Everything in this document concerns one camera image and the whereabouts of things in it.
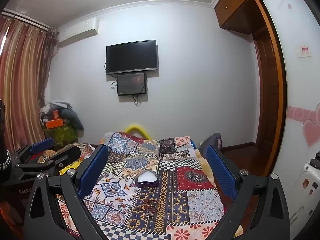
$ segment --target metal bolt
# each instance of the metal bolt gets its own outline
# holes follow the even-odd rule
[[[76,170],[75,169],[69,169],[69,170],[67,170],[67,175],[73,175],[73,174],[75,174],[75,172],[76,172]]]
[[[279,177],[278,177],[278,175],[277,175],[277,174],[275,174],[275,173],[271,173],[271,178],[273,178],[273,179],[278,179]]]
[[[37,175],[37,179],[42,179],[44,177],[44,174],[43,173],[39,173],[38,175]]]
[[[242,169],[240,170],[240,173],[243,175],[243,176],[247,176],[249,174],[249,171],[247,171],[246,169]]]

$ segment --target black and white braided strap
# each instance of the black and white braided strap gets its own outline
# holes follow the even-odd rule
[[[7,150],[7,156],[6,156],[6,158],[5,158],[4,163],[1,163],[1,164],[0,164],[0,171],[5,170],[5,169],[9,166],[10,161],[11,161],[11,156],[10,156],[9,151]]]

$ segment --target bedspread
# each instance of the bedspread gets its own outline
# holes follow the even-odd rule
[[[212,171],[189,136],[157,141],[107,133],[100,143],[109,159],[84,203],[109,239],[207,238],[224,209]],[[158,187],[136,187],[134,177],[145,169],[157,173]],[[148,199],[159,202],[154,217],[143,208]],[[63,196],[58,200],[69,232],[80,237]]]

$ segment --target curtain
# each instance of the curtain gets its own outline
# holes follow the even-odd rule
[[[10,24],[0,56],[0,98],[6,107],[5,143],[13,152],[24,144],[44,140],[39,108],[44,104],[54,46],[50,32],[16,19],[3,18],[0,17],[0,37],[7,23]]]

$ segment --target white suitcase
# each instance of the white suitcase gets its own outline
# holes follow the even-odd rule
[[[294,239],[305,226],[320,200],[320,170],[309,163],[304,165],[287,200],[290,239]]]

